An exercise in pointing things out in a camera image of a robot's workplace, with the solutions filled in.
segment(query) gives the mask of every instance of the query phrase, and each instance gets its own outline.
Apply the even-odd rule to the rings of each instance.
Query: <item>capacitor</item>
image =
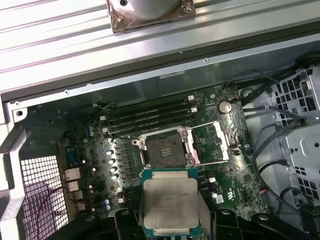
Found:
[[[111,179],[112,179],[112,180],[117,180],[118,177],[119,177],[118,174],[114,174],[114,175],[111,176]]]
[[[114,151],[110,149],[110,150],[106,151],[105,154],[107,154],[108,156],[110,156],[110,155],[114,154]]]
[[[116,167],[116,166],[110,168],[110,172],[111,172],[111,173],[114,173],[114,172],[116,172],[116,171],[117,171],[117,167]]]
[[[114,158],[110,158],[108,160],[108,164],[114,164],[116,162],[116,160]]]
[[[232,105],[228,101],[221,101],[219,103],[218,110],[221,114],[228,114],[232,110]]]

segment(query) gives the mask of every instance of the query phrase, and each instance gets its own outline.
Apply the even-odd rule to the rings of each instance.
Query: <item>wire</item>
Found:
[[[271,166],[271,165],[275,165],[275,164],[280,164],[282,166],[289,166],[287,160],[285,159],[279,159],[279,160],[275,160],[275,161],[270,161],[268,163],[266,163],[265,165],[263,165],[260,169],[259,169],[259,173],[261,174],[267,167]]]
[[[292,112],[288,112],[288,111],[285,111],[285,110],[282,110],[280,108],[277,108],[275,106],[258,106],[258,107],[254,107],[254,108],[244,108],[243,111],[245,113],[250,113],[250,112],[257,112],[257,111],[267,111],[269,109],[271,110],[274,110],[274,111],[277,111],[278,113],[288,117],[288,118],[291,118],[291,119],[302,119],[303,117],[301,116],[298,116]]]
[[[243,111],[245,113],[250,113],[250,112],[257,112],[257,111],[264,111],[266,110],[265,106],[258,106],[258,107],[254,107],[254,108],[244,108]]]
[[[258,148],[258,150],[255,152],[255,154],[253,155],[253,157],[251,158],[251,166],[252,166],[252,170],[254,172],[254,174],[256,175],[256,177],[260,180],[260,182],[262,183],[262,185],[267,189],[268,193],[270,193],[273,197],[275,197],[279,202],[281,202],[282,204],[288,206],[289,208],[293,209],[294,211],[297,211],[297,209],[295,207],[293,207],[292,205],[290,205],[288,202],[286,202],[285,200],[283,200],[280,196],[278,196],[268,185],[267,183],[264,181],[264,179],[261,177],[260,173],[259,173],[259,169],[257,166],[257,158],[260,156],[260,154],[263,152],[263,150],[276,138],[278,138],[281,135],[284,135],[286,133],[288,133],[289,131],[291,131],[291,129],[293,129],[294,127],[298,126],[300,124],[299,121],[293,121],[291,123],[289,123],[288,125],[284,126],[282,129],[276,131],[275,133],[273,133],[271,136],[269,136]]]
[[[259,131],[259,133],[257,134],[257,138],[256,138],[256,141],[253,145],[253,149],[256,150],[257,147],[258,147],[258,142],[259,142],[259,139],[262,135],[262,133],[266,130],[266,129],[269,129],[269,128],[272,128],[272,127],[276,127],[278,126],[276,123],[272,123],[272,124],[269,124],[267,126],[264,126],[263,128],[261,128],[261,130]]]
[[[36,226],[36,239],[39,240],[39,231],[40,231],[40,227],[39,227],[39,217],[40,217],[40,213],[41,213],[41,210],[43,208],[43,205],[45,204],[45,202],[49,199],[49,197],[54,194],[55,192],[61,190],[61,189],[65,189],[67,191],[67,194],[68,194],[68,198],[75,202],[75,203],[83,203],[82,201],[78,201],[78,200],[75,200],[75,199],[71,199],[69,194],[69,190],[64,187],[64,186],[60,186],[60,187],[57,187],[56,189],[52,190],[51,192],[49,192],[49,194],[44,198],[44,200],[41,202],[40,206],[39,206],[39,209],[37,211],[37,215],[36,215],[36,219],[35,219],[35,226]]]
[[[280,114],[282,114],[282,115],[284,115],[284,116],[286,116],[286,117],[288,117],[288,118],[292,118],[292,119],[303,119],[303,118],[304,118],[304,117],[302,117],[302,116],[296,115],[296,114],[294,114],[294,113],[292,113],[292,112],[288,112],[288,111],[282,110],[282,109],[277,108],[277,107],[275,107],[275,106],[270,106],[269,108],[270,108],[271,110],[277,111],[278,113],[280,113]]]
[[[311,198],[310,198],[307,194],[305,194],[305,193],[304,193],[303,191],[301,191],[300,189],[295,188],[295,187],[292,187],[292,186],[283,189],[282,192],[280,193],[280,198],[284,199],[284,198],[285,198],[285,195],[286,195],[290,190],[292,190],[292,191],[297,191],[299,194],[301,194],[302,196],[304,196],[304,198],[306,199],[306,201],[308,202],[308,204],[313,205],[313,202],[312,202]],[[279,201],[278,209],[276,210],[275,215],[280,214],[281,208],[282,208],[282,202]]]
[[[235,75],[230,81],[227,82],[227,84],[225,85],[225,88],[229,87],[229,85],[231,83],[233,83],[234,81],[238,80],[240,77],[245,77],[248,74],[252,74],[252,73],[258,73],[259,75],[273,81],[274,83],[278,84],[280,83],[278,80],[276,80],[275,78],[273,78],[272,76],[269,76],[267,74],[265,74],[264,72],[258,70],[258,69],[252,69],[252,70],[248,70],[248,71],[244,71],[240,74]]]

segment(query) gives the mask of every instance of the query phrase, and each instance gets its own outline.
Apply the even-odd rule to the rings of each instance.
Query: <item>metal frame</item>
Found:
[[[104,77],[110,76],[114,74],[114,68],[119,66],[126,67],[118,69],[118,74],[128,73],[210,52],[206,48],[205,52],[197,51],[190,55],[191,49],[218,46],[221,43],[228,43],[229,49],[233,46],[243,47],[250,41],[246,40],[239,45],[235,40],[320,20],[317,11],[320,1],[314,0],[230,0],[218,3],[194,0],[194,3],[197,13],[195,19],[118,35],[112,34],[104,0],[80,5],[78,1],[72,0],[68,1],[67,7],[64,6],[64,0],[49,1],[5,12],[1,22],[7,22],[8,25],[0,32],[1,38],[7,39],[4,41],[7,44],[0,50],[0,61],[3,63],[0,76],[6,81],[0,91],[57,82],[97,70],[112,69],[104,73]],[[36,9],[51,11],[51,8],[60,10],[52,11],[43,18],[32,16]],[[30,16],[26,19],[28,22],[6,21],[6,18],[15,19],[12,15],[18,16],[21,13]],[[304,26],[298,32],[307,29]],[[296,35],[297,31],[286,34]],[[215,51],[221,52],[221,46],[215,48]],[[148,64],[144,62],[150,59],[152,61]],[[137,61],[139,64],[128,66]],[[66,86],[63,84],[66,81],[58,82],[56,85]]]

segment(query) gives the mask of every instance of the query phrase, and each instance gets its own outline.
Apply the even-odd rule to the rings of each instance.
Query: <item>black plastic part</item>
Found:
[[[302,227],[305,232],[312,236],[320,234],[320,206],[303,203],[300,205],[299,214],[301,217]]]
[[[251,222],[256,229],[268,235],[268,239],[273,240],[311,240],[311,236],[292,225],[282,221],[278,217],[269,214],[256,214],[252,216]]]
[[[243,240],[244,236],[239,227],[237,214],[228,209],[219,209],[215,213],[215,233],[216,240]]]
[[[122,209],[114,215],[119,240],[147,240],[143,228],[138,224],[132,210]]]

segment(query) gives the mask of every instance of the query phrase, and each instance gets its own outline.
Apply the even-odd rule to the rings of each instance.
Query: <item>mesh grille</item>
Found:
[[[275,101],[279,109],[303,114],[317,110],[312,91],[307,81],[301,81],[299,77],[284,80],[276,84]],[[287,117],[281,114],[282,123],[287,124]]]
[[[26,240],[37,238],[36,218],[46,196],[61,187],[56,156],[39,157],[21,161],[25,199],[23,202],[23,227]],[[50,195],[39,215],[39,240],[45,239],[68,222],[63,190]]]
[[[301,174],[301,175],[307,176],[306,169],[304,167],[295,166],[295,172],[297,174]]]
[[[313,181],[298,177],[298,182],[302,192],[312,198],[319,199],[317,187]]]

